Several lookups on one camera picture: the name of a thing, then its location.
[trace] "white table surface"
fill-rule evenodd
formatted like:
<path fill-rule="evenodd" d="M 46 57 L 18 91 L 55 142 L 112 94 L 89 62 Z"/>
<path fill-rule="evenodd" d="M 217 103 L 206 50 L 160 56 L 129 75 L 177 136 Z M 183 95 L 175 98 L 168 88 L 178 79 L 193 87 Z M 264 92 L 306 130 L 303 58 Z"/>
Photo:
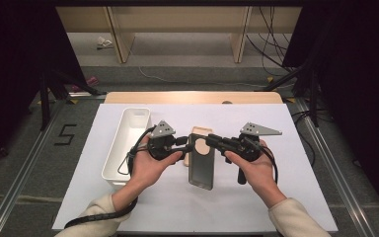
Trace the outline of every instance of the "white table surface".
<path fill-rule="evenodd" d="M 114 191 L 101 173 L 126 108 L 148 108 L 152 124 L 165 120 L 176 130 L 175 137 L 189 135 L 195 125 L 211 127 L 220 136 L 238 136 L 248 121 L 281 130 L 282 135 L 262 137 L 275 156 L 279 187 L 288 197 L 301 201 L 324 229 L 338 231 L 284 104 L 100 105 L 53 229 L 63 229 L 91 200 Z M 131 217 L 118 231 L 144 234 L 274 232 L 264 203 L 251 186 L 237 183 L 238 167 L 225 163 L 220 152 L 215 154 L 212 191 L 189 184 L 189 169 L 180 161 L 140 195 Z"/>

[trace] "floor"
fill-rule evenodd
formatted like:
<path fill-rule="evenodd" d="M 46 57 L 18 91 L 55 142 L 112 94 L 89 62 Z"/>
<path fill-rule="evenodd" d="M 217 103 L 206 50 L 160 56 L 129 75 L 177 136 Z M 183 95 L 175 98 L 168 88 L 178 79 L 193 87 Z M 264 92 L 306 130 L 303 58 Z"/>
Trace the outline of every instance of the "floor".
<path fill-rule="evenodd" d="M 100 84 L 96 88 L 102 91 L 165 90 L 165 87 L 168 90 L 252 91 L 265 86 L 267 79 L 276 79 L 284 73 L 269 60 L 263 61 L 248 41 L 243 61 L 234 63 L 225 34 L 137 34 L 132 54 L 123 64 L 118 63 L 110 46 L 97 49 L 98 38 L 112 40 L 110 34 L 69 34 L 69 37 L 84 74 L 87 77 L 97 76 Z M 264 48 L 264 41 L 258 35 L 250 38 L 258 48 Z M 282 47 L 288 44 L 282 35 L 276 36 L 276 40 Z M 279 60 L 275 47 L 268 46 L 265 52 Z M 210 83 L 203 84 L 208 78 Z M 189 80 L 193 80 L 194 84 L 185 85 Z M 171 81 L 185 83 L 174 84 Z M 291 84 L 289 82 L 277 89 L 284 99 L 292 99 Z M 294 99 L 295 103 L 285 102 L 292 114 L 307 110 L 307 98 Z M 54 111 L 52 129 L 46 134 L 39 131 L 38 101 L 39 97 L 32 102 L 30 113 L 14 133 L 7 147 L 9 154 L 0 157 L 0 207 L 2 203 L 7 203 L 8 207 L 0 209 L 0 213 L 4 213 L 0 219 L 4 223 L 0 225 L 0 236 L 55 234 L 51 230 L 52 221 L 69 186 L 69 177 L 75 171 L 93 116 L 104 98 L 82 98 L 68 103 L 55 101 L 51 104 Z M 324 99 L 319 106 L 325 106 Z M 320 113 L 319 123 L 319 128 L 315 128 L 305 118 L 298 122 L 298 130 L 305 138 L 306 153 L 311 162 L 314 160 L 313 170 L 340 230 L 332 235 L 379 236 L 379 197 L 359 164 L 353 162 L 353 154 L 331 115 Z M 59 136 L 62 129 L 75 134 L 68 146 L 55 145 L 67 141 L 66 137 Z M 37 144 L 40 137 L 43 142 L 41 148 Z M 322 139 L 327 142 L 326 146 L 319 145 Z M 12 202 L 8 193 L 15 194 Z M 364 213 L 364 219 L 354 217 L 358 211 Z"/>

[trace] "sleeve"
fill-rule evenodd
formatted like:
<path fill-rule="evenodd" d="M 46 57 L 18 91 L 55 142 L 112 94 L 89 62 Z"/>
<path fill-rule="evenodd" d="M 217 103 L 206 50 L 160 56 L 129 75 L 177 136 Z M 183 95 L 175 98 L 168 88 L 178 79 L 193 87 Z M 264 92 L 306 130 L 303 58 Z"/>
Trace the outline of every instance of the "sleeve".
<path fill-rule="evenodd" d="M 296 199 L 287 198 L 269 209 L 269 218 L 285 237 L 330 236 Z"/>
<path fill-rule="evenodd" d="M 80 214 L 79 217 L 93 214 L 103 214 L 115 212 L 113 200 L 111 195 L 105 195 L 98 199 L 93 200 L 87 209 Z M 107 237 L 115 234 L 119 224 L 128 219 L 131 213 L 116 219 L 107 219 L 86 222 L 83 224 L 75 225 L 60 231 L 56 237 Z"/>

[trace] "white container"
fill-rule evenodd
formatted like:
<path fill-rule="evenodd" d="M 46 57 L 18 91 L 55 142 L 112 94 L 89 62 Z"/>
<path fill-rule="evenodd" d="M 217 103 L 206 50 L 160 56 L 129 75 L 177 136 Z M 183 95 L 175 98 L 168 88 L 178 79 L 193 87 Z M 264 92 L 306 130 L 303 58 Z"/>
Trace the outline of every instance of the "white container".
<path fill-rule="evenodd" d="M 127 108 L 122 112 L 116 129 L 109 156 L 102 172 L 103 178 L 113 186 L 121 189 L 130 179 L 127 152 L 135 145 L 144 131 L 152 126 L 150 111 L 145 108 Z"/>

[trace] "phone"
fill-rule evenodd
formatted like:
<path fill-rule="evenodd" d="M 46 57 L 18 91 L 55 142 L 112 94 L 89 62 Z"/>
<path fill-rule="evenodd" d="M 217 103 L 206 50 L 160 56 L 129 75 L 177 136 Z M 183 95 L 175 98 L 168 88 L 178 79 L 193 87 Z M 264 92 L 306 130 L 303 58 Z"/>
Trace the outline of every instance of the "phone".
<path fill-rule="evenodd" d="M 214 148 L 205 144 L 204 136 L 212 133 L 211 128 L 195 126 L 189 135 L 189 143 L 194 149 L 189 157 L 189 183 L 206 189 L 213 189 L 214 181 Z"/>

